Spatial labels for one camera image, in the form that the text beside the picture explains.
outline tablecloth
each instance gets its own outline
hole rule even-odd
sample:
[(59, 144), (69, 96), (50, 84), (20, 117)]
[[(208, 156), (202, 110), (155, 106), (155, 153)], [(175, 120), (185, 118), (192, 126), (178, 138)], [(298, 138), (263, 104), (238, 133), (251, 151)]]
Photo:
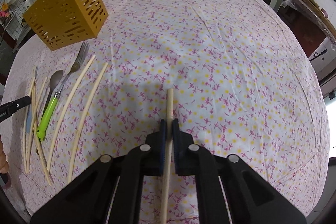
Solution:
[[(88, 93), (109, 66), (85, 120), (73, 176), (101, 154), (125, 155), (158, 130), (166, 89), (174, 88), (181, 130), (213, 154), (238, 154), (304, 215), (319, 200), (328, 167), (329, 126), (318, 80), (290, 29), (262, 0), (103, 0), (107, 18), (85, 59), (96, 60), (62, 123), (48, 186), (33, 144), (24, 173), (24, 110), (0, 125), (13, 187), (35, 212), (67, 184), (70, 150)], [(70, 71), (80, 43), (51, 52), (37, 37), (19, 50), (3, 103), (37, 90), (56, 70)], [(42, 142), (45, 155), (80, 71), (70, 76)], [(193, 177), (172, 166), (169, 223), (198, 223)], [(145, 177), (140, 223), (158, 223), (161, 178)]]

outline fork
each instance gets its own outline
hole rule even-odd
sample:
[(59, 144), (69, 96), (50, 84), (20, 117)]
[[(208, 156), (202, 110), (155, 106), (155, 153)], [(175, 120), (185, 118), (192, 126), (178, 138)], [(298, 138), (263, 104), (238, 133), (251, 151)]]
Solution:
[(70, 72), (66, 75), (66, 77), (64, 78), (64, 80), (61, 84), (59, 92), (55, 92), (54, 97), (50, 100), (50, 102), (48, 104), (48, 107), (47, 107), (46, 111), (44, 112), (44, 114), (42, 116), (40, 125), (37, 129), (37, 136), (40, 139), (40, 141), (44, 140), (44, 138), (45, 138), (47, 127), (49, 125), (51, 116), (53, 115), (53, 112), (55, 110), (55, 107), (58, 103), (58, 98), (59, 98), (59, 96), (60, 96), (60, 94), (61, 94), (61, 92), (64, 88), (65, 82), (68, 80), (69, 76), (72, 73), (74, 73), (74, 72), (76, 72), (80, 69), (80, 67), (82, 66), (82, 64), (85, 60), (85, 57), (87, 55), (88, 50), (89, 50), (89, 44), (86, 43), (86, 42), (83, 42), (82, 45), (81, 45), (81, 48), (79, 49), (77, 58), (76, 58), (75, 62), (73, 63), (73, 65), (70, 69)]

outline green handle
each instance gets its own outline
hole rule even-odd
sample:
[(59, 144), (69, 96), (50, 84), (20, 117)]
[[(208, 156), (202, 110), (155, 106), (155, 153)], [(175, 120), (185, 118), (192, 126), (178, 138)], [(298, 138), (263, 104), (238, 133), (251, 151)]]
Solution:
[(49, 125), (51, 116), (53, 115), (53, 112), (57, 105), (57, 102), (58, 102), (58, 96), (55, 95), (49, 102), (48, 107), (42, 116), (40, 125), (37, 128), (37, 136), (40, 138), (40, 140), (44, 140), (45, 138), (46, 130)]

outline yellow utensil holder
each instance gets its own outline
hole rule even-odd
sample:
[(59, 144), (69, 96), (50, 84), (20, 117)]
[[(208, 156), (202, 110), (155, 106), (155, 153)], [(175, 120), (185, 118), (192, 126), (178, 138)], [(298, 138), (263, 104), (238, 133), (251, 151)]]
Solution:
[(107, 16), (102, 0), (36, 0), (23, 14), (52, 51), (96, 38)]

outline silver screw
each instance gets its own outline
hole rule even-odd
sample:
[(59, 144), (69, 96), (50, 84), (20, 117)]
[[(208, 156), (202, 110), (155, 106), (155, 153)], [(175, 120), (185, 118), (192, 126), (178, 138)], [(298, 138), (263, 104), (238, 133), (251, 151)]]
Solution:
[(151, 149), (151, 146), (149, 144), (143, 144), (140, 146), (141, 151), (149, 151)]
[(194, 143), (188, 146), (188, 149), (189, 149), (190, 151), (198, 151), (199, 148), (200, 148), (200, 147), (199, 147), (197, 144), (194, 144)]
[(103, 162), (103, 163), (107, 163), (107, 162), (110, 162), (111, 161), (111, 156), (110, 155), (103, 155), (100, 157), (100, 161)]
[(231, 162), (238, 162), (238, 160), (239, 160), (239, 157), (237, 155), (233, 154), (229, 156), (229, 161)]

